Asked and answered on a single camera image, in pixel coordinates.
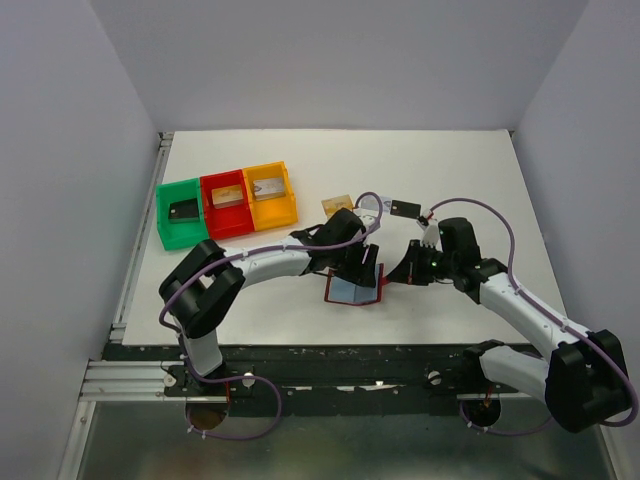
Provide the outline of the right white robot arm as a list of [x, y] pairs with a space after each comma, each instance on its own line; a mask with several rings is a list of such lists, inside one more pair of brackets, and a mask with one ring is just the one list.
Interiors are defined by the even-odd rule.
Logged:
[[459, 370], [467, 389], [512, 387], [543, 403], [571, 433], [632, 410], [637, 399], [627, 385], [624, 354], [615, 335], [578, 325], [516, 285], [503, 263], [482, 257], [467, 219], [449, 218], [435, 228], [440, 244], [411, 241], [387, 280], [416, 286], [449, 280], [509, 323], [538, 352], [524, 354], [497, 340], [467, 348]]

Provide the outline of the gold VIP card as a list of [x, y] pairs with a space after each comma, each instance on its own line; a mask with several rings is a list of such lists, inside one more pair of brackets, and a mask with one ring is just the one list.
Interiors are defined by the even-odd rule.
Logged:
[[324, 199], [321, 205], [327, 218], [331, 218], [341, 209], [352, 211], [354, 208], [351, 196], [348, 194]]

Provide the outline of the red leather card holder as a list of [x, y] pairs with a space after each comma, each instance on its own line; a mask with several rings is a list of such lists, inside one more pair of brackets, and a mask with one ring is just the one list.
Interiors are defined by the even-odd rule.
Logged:
[[358, 286], [346, 280], [338, 278], [333, 271], [327, 277], [324, 301], [332, 304], [346, 306], [367, 306], [382, 301], [384, 264], [378, 263], [375, 267], [374, 287]]

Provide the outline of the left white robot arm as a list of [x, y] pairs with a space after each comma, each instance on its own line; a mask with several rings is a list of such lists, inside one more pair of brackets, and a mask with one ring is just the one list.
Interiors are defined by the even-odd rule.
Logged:
[[220, 387], [224, 360], [217, 328], [241, 290], [326, 269], [374, 288], [378, 246], [368, 237], [380, 228], [380, 220], [380, 215], [365, 220], [342, 208], [324, 224], [253, 249], [225, 249], [211, 239], [198, 243], [159, 286], [164, 302], [159, 321], [178, 335], [191, 365], [188, 384], [201, 395]]

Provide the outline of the black VIP card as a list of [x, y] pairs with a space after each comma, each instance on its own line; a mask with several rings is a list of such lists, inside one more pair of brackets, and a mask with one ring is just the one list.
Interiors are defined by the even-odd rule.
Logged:
[[397, 199], [391, 201], [390, 214], [402, 218], [417, 220], [421, 216], [420, 204], [405, 202]]

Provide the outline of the white VIP card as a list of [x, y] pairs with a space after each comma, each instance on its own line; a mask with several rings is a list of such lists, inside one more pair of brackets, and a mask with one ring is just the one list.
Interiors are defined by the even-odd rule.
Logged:
[[375, 197], [373, 195], [365, 196], [360, 202], [360, 207], [367, 210], [378, 211], [381, 210], [384, 213], [391, 211], [392, 199], [386, 196]]

